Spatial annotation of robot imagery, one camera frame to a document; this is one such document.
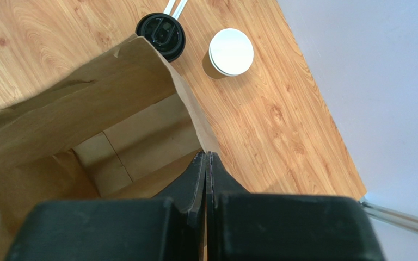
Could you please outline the brown paper bag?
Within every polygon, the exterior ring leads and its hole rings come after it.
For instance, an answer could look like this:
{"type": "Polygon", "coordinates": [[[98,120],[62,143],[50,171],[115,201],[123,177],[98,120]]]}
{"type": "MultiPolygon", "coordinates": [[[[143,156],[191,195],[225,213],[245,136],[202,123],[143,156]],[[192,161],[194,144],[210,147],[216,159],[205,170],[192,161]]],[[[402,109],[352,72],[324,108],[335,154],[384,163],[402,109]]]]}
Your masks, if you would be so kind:
{"type": "Polygon", "coordinates": [[[0,111],[0,260],[39,202],[90,198],[74,147],[178,94],[204,151],[219,144],[186,81],[143,37],[130,38],[50,88],[0,111]]]}

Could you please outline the black coffee cup lid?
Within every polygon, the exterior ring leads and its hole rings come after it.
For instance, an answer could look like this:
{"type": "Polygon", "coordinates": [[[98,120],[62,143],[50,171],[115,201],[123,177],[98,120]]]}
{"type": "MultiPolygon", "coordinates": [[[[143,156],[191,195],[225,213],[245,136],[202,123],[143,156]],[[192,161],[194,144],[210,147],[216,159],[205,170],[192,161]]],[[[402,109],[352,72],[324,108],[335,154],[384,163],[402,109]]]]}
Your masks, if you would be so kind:
{"type": "Polygon", "coordinates": [[[144,16],[138,22],[135,33],[146,38],[169,63],[183,53],[186,45],[186,35],[181,24],[164,13],[144,16]]]}

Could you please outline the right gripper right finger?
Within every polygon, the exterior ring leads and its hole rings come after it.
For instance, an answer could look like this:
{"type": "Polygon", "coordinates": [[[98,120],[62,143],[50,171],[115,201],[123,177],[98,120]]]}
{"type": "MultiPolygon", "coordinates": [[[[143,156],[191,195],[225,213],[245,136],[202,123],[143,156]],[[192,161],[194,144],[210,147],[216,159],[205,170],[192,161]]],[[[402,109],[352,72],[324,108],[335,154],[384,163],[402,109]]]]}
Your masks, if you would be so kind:
{"type": "Polygon", "coordinates": [[[349,197],[248,192],[207,155],[209,260],[384,260],[372,225],[349,197]]]}

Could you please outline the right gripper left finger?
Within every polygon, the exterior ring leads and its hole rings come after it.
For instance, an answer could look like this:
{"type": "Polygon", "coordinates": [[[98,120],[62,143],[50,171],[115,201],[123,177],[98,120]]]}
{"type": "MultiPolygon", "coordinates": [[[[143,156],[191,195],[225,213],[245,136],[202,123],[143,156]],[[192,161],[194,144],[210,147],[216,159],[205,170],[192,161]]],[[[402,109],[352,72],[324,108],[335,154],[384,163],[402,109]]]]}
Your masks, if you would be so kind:
{"type": "Polygon", "coordinates": [[[46,201],[6,260],[203,260],[207,155],[146,199],[46,201]]]}

